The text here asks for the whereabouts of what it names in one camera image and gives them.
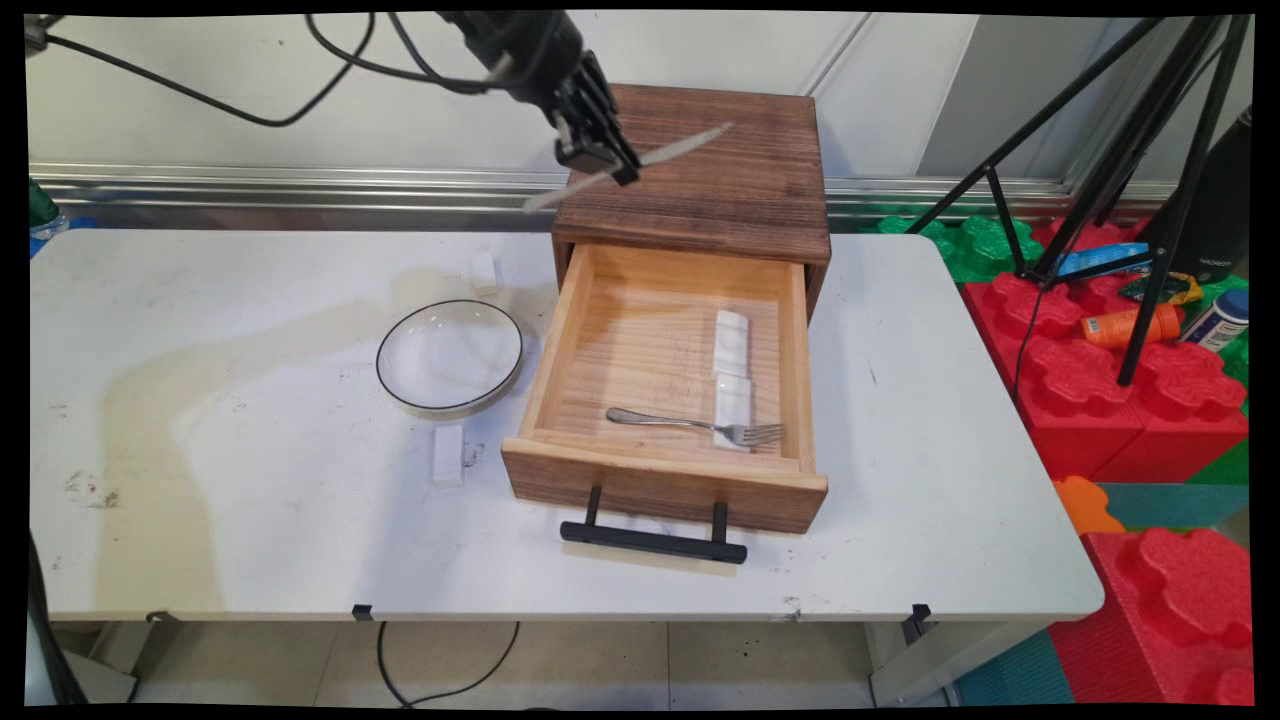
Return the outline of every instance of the wooden top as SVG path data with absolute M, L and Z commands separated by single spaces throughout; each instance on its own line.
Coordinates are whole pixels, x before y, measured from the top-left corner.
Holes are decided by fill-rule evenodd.
M 827 200 L 812 97 L 614 85 L 618 120 L 644 155 L 733 127 L 640 179 L 602 183 L 561 205 L 552 233 L 603 242 L 824 264 Z M 573 173 L 570 182 L 582 179 Z

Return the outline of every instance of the plate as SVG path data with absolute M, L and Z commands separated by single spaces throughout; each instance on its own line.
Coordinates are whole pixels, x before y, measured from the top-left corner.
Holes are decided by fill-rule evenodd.
M 448 300 L 411 313 L 387 333 L 378 380 L 404 405 L 453 413 L 507 387 L 522 352 L 511 315 L 479 300 Z

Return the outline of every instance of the metal fork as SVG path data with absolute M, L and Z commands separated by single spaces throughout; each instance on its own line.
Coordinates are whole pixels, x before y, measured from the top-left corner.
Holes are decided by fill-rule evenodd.
M 694 425 L 707 428 L 724 436 L 724 439 L 741 447 L 754 447 L 782 439 L 782 425 L 716 425 L 701 420 L 685 420 L 681 418 L 659 418 L 657 415 L 644 415 L 621 407 L 609 407 L 604 416 L 623 425 Z

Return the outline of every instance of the black metal handle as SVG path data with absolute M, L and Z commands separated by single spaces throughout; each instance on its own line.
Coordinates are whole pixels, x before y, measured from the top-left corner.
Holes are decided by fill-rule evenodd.
M 641 550 L 660 555 L 678 555 L 716 562 L 741 565 L 746 561 L 746 546 L 724 542 L 728 528 L 728 505 L 717 502 L 712 510 L 712 539 L 681 538 L 659 533 L 641 533 L 595 524 L 595 511 L 600 507 L 600 486 L 591 488 L 586 505 L 585 523 L 561 523 L 561 538 L 570 542 L 604 544 L 625 550 Z

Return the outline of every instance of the white block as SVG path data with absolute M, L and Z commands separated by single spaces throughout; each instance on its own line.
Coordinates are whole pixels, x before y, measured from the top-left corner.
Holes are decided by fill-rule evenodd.
M 462 425 L 435 428 L 431 465 L 431 483 L 435 487 L 462 486 Z
M 751 424 L 751 380 L 730 375 L 716 374 L 716 424 L 717 425 L 750 425 Z M 716 447 L 750 452 L 749 447 L 733 445 L 724 436 L 712 430 Z
M 471 259 L 471 287 L 481 296 L 498 292 L 498 268 L 493 255 L 481 252 Z
M 737 375 L 746 374 L 748 328 L 746 315 L 719 310 L 716 313 L 716 352 L 712 356 L 712 372 Z

